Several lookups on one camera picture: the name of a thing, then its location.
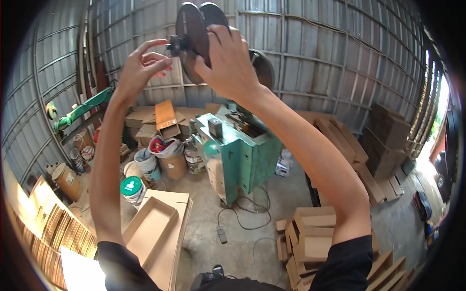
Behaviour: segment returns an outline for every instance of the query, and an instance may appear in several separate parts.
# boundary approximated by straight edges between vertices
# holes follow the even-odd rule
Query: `green metal arm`
[[[114,90],[114,87],[108,87],[102,90],[97,95],[88,99],[85,103],[79,105],[73,111],[60,118],[60,120],[54,124],[55,134],[60,135],[65,130],[65,128],[70,126],[76,119],[83,116],[84,113],[90,111],[95,106],[98,106],[104,102],[108,103]]]

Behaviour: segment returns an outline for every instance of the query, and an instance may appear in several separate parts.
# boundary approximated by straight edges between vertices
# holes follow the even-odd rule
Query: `forearm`
[[[105,112],[92,166],[89,202],[98,241],[114,241],[114,234],[121,234],[120,145],[128,110],[123,99],[116,89]],[[120,239],[114,242],[123,244],[119,236],[117,240]]]
[[[286,106],[270,90],[247,98],[243,107],[254,113],[290,150],[314,187],[335,208],[338,221],[367,216],[370,233],[369,198],[351,165],[314,126]]]

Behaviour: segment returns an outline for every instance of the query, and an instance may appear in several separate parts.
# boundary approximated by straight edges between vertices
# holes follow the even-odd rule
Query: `concrete floor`
[[[426,251],[423,248],[423,225],[412,204],[412,195],[416,190],[423,190],[432,206],[432,221],[438,222],[444,211],[444,205],[435,182],[426,169],[433,169],[427,162],[420,163],[406,177],[400,169],[399,178],[405,194],[395,200],[371,208],[372,227],[374,228],[381,251],[392,250],[394,260],[406,256],[406,268],[423,263]],[[80,177],[84,188],[88,185],[87,173]],[[192,279],[200,272],[210,271],[215,264],[221,264],[227,275],[250,277],[261,282],[276,284],[290,290],[286,269],[278,261],[275,240],[277,233],[274,221],[289,218],[296,207],[311,207],[311,199],[302,167],[295,161],[287,178],[274,176],[266,183],[265,188],[270,196],[271,222],[258,230],[242,229],[231,210],[220,215],[220,224],[224,226],[228,243],[221,244],[217,240],[217,215],[221,210],[219,197],[210,186],[207,173],[201,175],[188,174],[184,179],[171,180],[165,175],[161,179],[166,190],[189,193],[193,199],[192,211],[183,241],[184,251],[181,254],[177,274],[177,290],[189,290]],[[160,183],[154,189],[164,190]],[[82,217],[93,226],[90,216],[89,195],[85,193],[78,205],[83,211]],[[243,207],[254,208],[249,202]],[[136,210],[122,198],[122,230],[134,217]],[[268,221],[267,213],[251,214],[238,210],[238,217],[245,227],[255,227]],[[257,242],[254,256],[253,247]]]

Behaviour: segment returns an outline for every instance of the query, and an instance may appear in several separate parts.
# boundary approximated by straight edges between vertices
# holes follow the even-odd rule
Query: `hand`
[[[134,103],[150,78],[165,76],[163,70],[171,71],[169,57],[155,52],[145,53],[150,47],[166,43],[167,40],[164,39],[146,41],[128,56],[117,89],[129,106]]]
[[[233,27],[230,27],[231,35],[223,25],[210,25],[207,31],[212,68],[198,55],[194,70],[220,96],[244,107],[244,102],[265,88],[259,83],[249,59],[247,42]]]

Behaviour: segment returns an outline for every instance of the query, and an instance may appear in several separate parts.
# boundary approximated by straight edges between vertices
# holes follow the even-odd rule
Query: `green bucket lid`
[[[120,192],[124,196],[132,196],[139,192],[143,182],[138,176],[130,176],[121,182]]]

